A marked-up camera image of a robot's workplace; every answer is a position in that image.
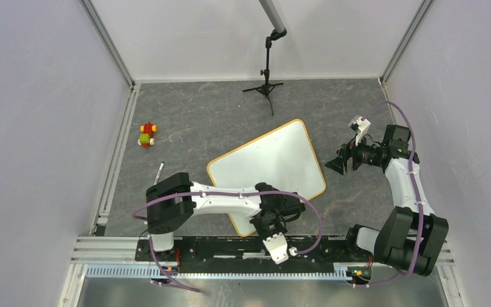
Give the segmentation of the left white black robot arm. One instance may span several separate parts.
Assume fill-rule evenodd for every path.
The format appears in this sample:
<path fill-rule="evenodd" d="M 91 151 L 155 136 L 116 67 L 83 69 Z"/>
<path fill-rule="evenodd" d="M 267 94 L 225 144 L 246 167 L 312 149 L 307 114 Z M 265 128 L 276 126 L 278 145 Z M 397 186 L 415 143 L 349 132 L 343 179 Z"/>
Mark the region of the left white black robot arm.
<path fill-rule="evenodd" d="M 149 187 L 146 217 L 150 251 L 159 260 L 175 253 L 174 233 L 193 216 L 229 214 L 243 217 L 253 226 L 265 249 L 277 264 L 302 252 L 285 238 L 286 224 L 305 211 L 296 193 L 280 191 L 265 182 L 243 188 L 215 187 L 190 180 L 179 172 Z"/>

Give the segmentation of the yellow framed whiteboard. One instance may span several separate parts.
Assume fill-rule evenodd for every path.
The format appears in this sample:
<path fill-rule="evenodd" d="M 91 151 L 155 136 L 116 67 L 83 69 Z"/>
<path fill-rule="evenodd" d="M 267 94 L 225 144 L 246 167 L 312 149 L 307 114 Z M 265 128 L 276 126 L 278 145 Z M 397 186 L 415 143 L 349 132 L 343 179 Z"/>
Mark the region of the yellow framed whiteboard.
<path fill-rule="evenodd" d="M 266 182 L 312 200 L 326 181 L 305 123 L 294 119 L 211 160 L 207 173 L 217 187 L 239 188 Z"/>

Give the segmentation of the black whiteboard marker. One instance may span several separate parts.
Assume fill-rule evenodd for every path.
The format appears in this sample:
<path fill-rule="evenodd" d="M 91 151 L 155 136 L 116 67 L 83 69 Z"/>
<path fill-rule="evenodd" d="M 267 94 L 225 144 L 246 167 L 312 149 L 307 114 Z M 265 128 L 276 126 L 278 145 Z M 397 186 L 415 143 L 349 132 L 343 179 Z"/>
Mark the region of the black whiteboard marker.
<path fill-rule="evenodd" d="M 158 170 L 157 170 L 157 172 L 156 172 L 156 176 L 155 176 L 155 179 L 153 181 L 153 184 L 154 185 L 156 185 L 159 182 L 160 177 L 161 177 L 161 174 L 162 174 L 162 171 L 164 169 L 164 166 L 165 166 L 165 162 L 162 161 L 161 164 L 160 164 L 160 166 L 159 166 L 159 168 L 158 168 Z"/>

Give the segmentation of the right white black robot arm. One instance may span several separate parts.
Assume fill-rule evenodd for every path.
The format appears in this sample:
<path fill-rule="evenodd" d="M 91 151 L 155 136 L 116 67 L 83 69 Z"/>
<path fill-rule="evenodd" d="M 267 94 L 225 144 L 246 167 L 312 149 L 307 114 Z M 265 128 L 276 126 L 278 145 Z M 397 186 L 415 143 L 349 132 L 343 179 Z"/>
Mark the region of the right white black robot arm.
<path fill-rule="evenodd" d="M 355 136 L 343 144 L 326 167 L 341 175 L 363 164 L 378 167 L 386 176 L 394 208 L 380 230 L 355 225 L 348 230 L 344 254 L 352 261 L 369 252 L 373 259 L 420 276 L 432 273 L 449 225 L 428 204 L 419 177 L 419 157 L 412 130 L 388 125 L 381 142 L 369 144 L 369 122 L 352 123 Z"/>

